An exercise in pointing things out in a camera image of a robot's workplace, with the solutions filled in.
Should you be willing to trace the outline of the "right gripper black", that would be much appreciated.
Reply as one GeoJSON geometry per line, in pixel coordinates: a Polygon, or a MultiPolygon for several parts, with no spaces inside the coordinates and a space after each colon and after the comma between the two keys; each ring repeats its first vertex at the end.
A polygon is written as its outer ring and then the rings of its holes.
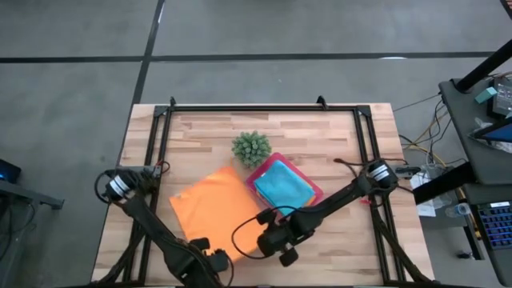
{"type": "Polygon", "coordinates": [[[308,239],[311,232],[304,232],[299,227],[299,216],[305,213],[303,209],[294,209],[291,214],[280,219],[277,219],[276,210],[267,208],[256,215],[260,225],[267,224],[262,234],[258,236],[257,245],[264,258],[280,252],[280,263],[288,267],[298,260],[298,252],[294,247],[308,239]]]}

